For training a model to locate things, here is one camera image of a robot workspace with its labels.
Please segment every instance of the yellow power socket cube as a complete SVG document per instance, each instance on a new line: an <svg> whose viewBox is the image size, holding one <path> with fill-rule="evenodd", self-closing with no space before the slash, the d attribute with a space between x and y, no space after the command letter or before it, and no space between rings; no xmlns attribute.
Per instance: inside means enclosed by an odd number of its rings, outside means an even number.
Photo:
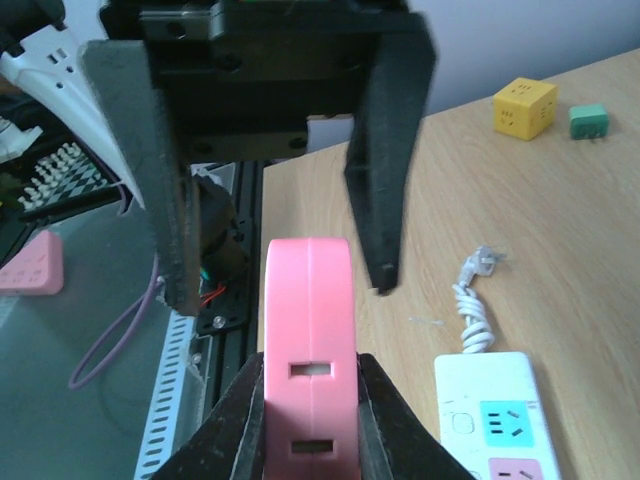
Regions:
<svg viewBox="0 0 640 480"><path fill-rule="evenodd" d="M522 140L531 140L556 118L558 87L516 78L493 96L493 127Z"/></svg>

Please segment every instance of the green cube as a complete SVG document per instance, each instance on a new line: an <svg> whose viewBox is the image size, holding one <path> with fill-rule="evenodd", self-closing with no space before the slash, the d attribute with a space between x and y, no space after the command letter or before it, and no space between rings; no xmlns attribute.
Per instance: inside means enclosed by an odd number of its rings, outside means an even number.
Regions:
<svg viewBox="0 0 640 480"><path fill-rule="evenodd" d="M604 137L609 131L609 115L600 103L578 105L569 109L569 125L574 140Z"/></svg>

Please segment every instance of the blue outlet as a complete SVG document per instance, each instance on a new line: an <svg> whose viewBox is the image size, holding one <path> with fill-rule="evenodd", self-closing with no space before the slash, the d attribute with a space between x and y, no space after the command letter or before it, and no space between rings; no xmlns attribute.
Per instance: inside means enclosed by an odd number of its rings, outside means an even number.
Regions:
<svg viewBox="0 0 640 480"><path fill-rule="evenodd" d="M481 402L480 414L489 447L533 447L533 430L525 402Z"/></svg>

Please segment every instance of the white wall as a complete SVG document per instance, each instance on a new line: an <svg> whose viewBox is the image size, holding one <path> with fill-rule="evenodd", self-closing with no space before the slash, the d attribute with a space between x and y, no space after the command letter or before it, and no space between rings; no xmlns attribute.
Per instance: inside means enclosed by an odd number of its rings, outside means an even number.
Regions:
<svg viewBox="0 0 640 480"><path fill-rule="evenodd" d="M64 0L68 24L104 35L102 0ZM439 52L428 113L492 95L515 77L544 78L640 48L638 0L413 0ZM351 121L314 122L310 150L349 138Z"/></svg>

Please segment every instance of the wooden table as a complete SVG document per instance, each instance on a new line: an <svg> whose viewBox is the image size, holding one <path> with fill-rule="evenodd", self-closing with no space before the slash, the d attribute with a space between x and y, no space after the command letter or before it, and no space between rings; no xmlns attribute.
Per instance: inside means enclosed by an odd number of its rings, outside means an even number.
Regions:
<svg viewBox="0 0 640 480"><path fill-rule="evenodd" d="M273 238L350 240L358 350L377 357L437 437L433 360L461 351L464 327L451 284L479 245L506 253L474 285L493 349L534 361L564 478L640 478L639 79L640 50L550 79L557 119L532 142L493 132L491 99L428 117L408 187L402 285L390 297L369 289L345 145L267 170L263 255ZM599 102L610 135L570 140L569 106Z"/></svg>

